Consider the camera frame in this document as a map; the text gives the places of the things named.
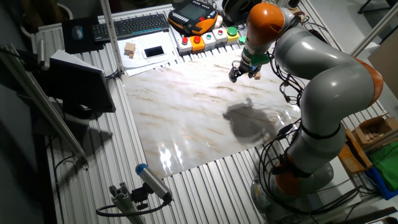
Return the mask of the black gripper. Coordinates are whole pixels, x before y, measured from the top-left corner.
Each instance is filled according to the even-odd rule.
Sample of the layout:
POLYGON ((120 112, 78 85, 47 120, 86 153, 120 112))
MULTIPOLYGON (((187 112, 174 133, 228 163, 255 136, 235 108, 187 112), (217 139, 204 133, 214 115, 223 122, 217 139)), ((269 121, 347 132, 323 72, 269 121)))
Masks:
POLYGON ((249 78, 255 77, 256 73, 261 70, 261 66, 252 66, 250 63, 246 63, 245 61, 241 60, 239 63, 238 70, 232 68, 228 74, 229 79, 231 82, 236 82, 239 77, 239 72, 241 74, 248 73, 249 78))

